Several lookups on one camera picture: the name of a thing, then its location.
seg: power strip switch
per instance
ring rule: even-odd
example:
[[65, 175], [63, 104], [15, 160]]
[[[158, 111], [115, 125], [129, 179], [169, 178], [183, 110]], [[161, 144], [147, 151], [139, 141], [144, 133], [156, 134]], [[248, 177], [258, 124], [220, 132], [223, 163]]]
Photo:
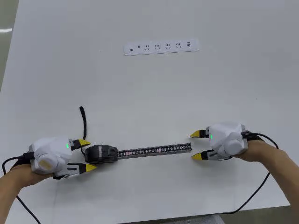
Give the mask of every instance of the power strip switch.
[[199, 41], [198, 39], [140, 41], [128, 43], [123, 49], [126, 56], [191, 52], [199, 51]]

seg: power strip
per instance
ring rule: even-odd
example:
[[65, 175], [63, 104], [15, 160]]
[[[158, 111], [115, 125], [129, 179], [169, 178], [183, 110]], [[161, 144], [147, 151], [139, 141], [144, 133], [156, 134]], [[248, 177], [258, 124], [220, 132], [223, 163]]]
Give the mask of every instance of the power strip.
[[199, 51], [198, 39], [132, 42], [124, 46], [126, 56], [191, 51]]

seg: white table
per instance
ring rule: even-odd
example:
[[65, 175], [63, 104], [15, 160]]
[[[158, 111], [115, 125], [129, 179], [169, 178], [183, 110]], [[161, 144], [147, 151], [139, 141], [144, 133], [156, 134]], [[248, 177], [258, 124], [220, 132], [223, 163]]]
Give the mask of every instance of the white table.
[[[299, 5], [291, 0], [21, 0], [0, 94], [1, 161], [46, 136], [119, 149], [190, 142], [220, 121], [272, 137], [299, 162]], [[131, 41], [199, 38], [200, 52], [124, 56]], [[191, 154], [119, 161], [20, 196], [43, 224], [231, 211], [266, 175]], [[79, 152], [74, 160], [81, 160]], [[244, 209], [288, 205], [273, 178]], [[33, 223], [15, 202], [7, 223]]]

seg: measuring tape blade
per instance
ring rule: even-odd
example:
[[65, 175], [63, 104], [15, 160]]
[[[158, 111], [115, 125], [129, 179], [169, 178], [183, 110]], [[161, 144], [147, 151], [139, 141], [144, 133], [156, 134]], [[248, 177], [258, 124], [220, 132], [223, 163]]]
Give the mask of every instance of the measuring tape blade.
[[128, 149], [118, 152], [118, 159], [129, 159], [154, 155], [168, 155], [178, 153], [188, 153], [192, 150], [191, 143], [177, 144], [170, 146], [158, 146], [149, 148]]

